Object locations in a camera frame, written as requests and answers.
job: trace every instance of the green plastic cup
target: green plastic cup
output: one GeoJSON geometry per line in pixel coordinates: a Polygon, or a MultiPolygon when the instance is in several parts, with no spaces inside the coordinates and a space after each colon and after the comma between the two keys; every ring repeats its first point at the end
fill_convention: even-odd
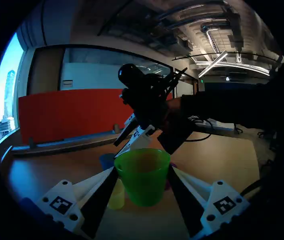
{"type": "Polygon", "coordinates": [[[151,148],[125,152],[114,161],[130,200],[138,206],[162,199],[169,163],[167,152],[151,148]]]}

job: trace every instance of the orange wall panel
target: orange wall panel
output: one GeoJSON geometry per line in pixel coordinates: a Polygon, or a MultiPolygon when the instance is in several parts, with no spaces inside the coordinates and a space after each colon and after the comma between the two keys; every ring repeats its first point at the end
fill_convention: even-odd
{"type": "Polygon", "coordinates": [[[19,98],[23,143],[49,142],[120,128],[132,114],[119,95],[122,89],[47,92],[19,98]]]}

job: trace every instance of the white bracket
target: white bracket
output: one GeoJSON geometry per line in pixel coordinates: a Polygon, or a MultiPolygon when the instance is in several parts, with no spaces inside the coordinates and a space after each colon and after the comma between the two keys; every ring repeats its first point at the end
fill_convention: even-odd
{"type": "Polygon", "coordinates": [[[112,170],[113,167],[77,184],[62,180],[44,194],[36,202],[36,205],[48,218],[52,218],[65,229],[91,239],[81,230],[84,217],[80,209],[106,180],[112,170]]]}
{"type": "Polygon", "coordinates": [[[203,182],[177,168],[176,175],[204,208],[201,217],[203,229],[192,240],[208,236],[228,224],[233,216],[239,216],[250,203],[225,181],[217,181],[212,185],[203,182]]]}
{"type": "Polygon", "coordinates": [[[133,149],[146,148],[152,141],[152,139],[147,135],[150,130],[154,131],[154,126],[149,125],[145,130],[138,126],[128,143],[119,151],[115,158],[120,156],[122,153],[133,149]]]}

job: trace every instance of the window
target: window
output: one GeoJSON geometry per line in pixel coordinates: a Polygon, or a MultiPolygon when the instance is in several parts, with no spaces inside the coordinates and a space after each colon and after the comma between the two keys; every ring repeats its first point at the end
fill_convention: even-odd
{"type": "Polygon", "coordinates": [[[13,95],[16,74],[23,55],[23,49],[16,34],[12,37],[0,64],[0,140],[13,131],[13,95]]]}
{"type": "Polygon", "coordinates": [[[125,52],[95,48],[66,48],[60,78],[60,90],[125,88],[118,79],[124,64],[136,65],[144,74],[154,73],[166,77],[171,68],[152,59],[125,52]]]}

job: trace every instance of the floor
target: floor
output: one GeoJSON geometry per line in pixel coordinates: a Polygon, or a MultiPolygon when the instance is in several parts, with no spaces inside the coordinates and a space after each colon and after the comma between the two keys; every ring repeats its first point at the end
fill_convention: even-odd
{"type": "Polygon", "coordinates": [[[243,133],[240,132],[240,134],[230,132],[229,134],[223,134],[224,136],[229,136],[233,138],[241,138],[241,139],[248,139],[253,142],[255,151],[256,151],[256,157],[258,159],[260,174],[264,175],[266,172],[268,172],[268,167],[261,168],[266,162],[270,159],[273,160],[275,157],[275,153],[269,149],[270,147],[270,140],[268,140],[267,137],[265,138],[259,138],[258,132],[261,132],[260,129],[255,128],[245,128],[241,125],[237,125],[238,128],[243,130],[243,133]]]}

